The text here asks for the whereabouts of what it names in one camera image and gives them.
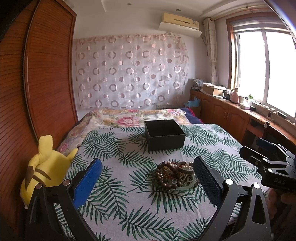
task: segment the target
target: human hand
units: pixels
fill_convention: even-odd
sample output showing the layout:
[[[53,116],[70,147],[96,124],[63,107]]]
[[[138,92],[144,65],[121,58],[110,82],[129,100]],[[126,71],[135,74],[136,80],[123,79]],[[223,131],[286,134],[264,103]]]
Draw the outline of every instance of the human hand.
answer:
[[[266,200],[267,202],[267,209],[269,218],[272,220],[277,212],[277,206],[276,203],[278,200],[281,200],[284,204],[291,205],[292,208],[289,211],[287,217],[284,219],[283,223],[281,224],[281,228],[284,229],[288,222],[293,218],[295,215],[296,210],[296,193],[284,193],[281,196],[279,196],[274,189],[270,189],[268,198]]]

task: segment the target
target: window frame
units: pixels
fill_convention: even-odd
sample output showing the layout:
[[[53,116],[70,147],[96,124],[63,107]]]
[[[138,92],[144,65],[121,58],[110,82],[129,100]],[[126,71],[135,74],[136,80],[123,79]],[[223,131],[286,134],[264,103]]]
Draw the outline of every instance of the window frame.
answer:
[[[233,27],[231,25],[231,22],[241,20],[241,19],[248,19],[248,18],[254,18],[254,17],[274,17],[277,16],[274,12],[257,12],[257,13],[251,13],[251,14],[244,14],[239,15],[236,17],[228,18],[226,19],[226,26],[227,26],[227,32],[228,32],[228,40],[229,40],[229,79],[228,79],[228,89],[233,89],[234,87],[239,85],[239,76],[240,76],[240,51],[239,51],[239,33],[235,34],[233,32]],[[262,37],[264,40],[264,46],[265,46],[265,58],[266,58],[266,82],[265,82],[265,88],[264,88],[264,96],[263,100],[260,100],[261,103],[264,105],[267,105],[269,108],[274,108],[277,111],[282,112],[283,114],[287,115],[287,118],[291,121],[296,118],[296,112],[295,116],[290,116],[284,111],[267,104],[267,96],[268,96],[268,89],[269,89],[269,75],[270,75],[270,65],[269,65],[269,51],[268,51],[268,44],[267,44],[267,37],[266,37],[266,31],[265,30],[258,30],[262,33]]]

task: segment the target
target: roller blind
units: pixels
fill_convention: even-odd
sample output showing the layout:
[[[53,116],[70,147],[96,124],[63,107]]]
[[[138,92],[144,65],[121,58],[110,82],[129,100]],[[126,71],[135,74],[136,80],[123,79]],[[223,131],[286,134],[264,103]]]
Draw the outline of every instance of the roller blind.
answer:
[[[277,17],[256,17],[231,22],[233,33],[251,31],[277,31],[289,33],[284,23]]]

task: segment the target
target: window pane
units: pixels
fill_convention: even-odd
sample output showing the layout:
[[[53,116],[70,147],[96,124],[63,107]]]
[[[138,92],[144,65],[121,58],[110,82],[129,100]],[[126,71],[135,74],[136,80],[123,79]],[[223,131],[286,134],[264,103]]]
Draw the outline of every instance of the window pane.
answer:
[[[266,32],[269,51],[267,104],[295,116],[296,50],[291,35]]]
[[[262,101],[265,88],[265,47],[261,32],[239,34],[240,78],[239,94],[252,95]]]

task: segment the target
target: pile of jewelry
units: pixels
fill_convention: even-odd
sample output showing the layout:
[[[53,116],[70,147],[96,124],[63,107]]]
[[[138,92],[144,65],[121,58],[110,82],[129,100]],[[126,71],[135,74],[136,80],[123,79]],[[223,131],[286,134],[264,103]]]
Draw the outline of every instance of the pile of jewelry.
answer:
[[[192,162],[165,162],[155,170],[156,186],[163,189],[186,190],[196,184]]]

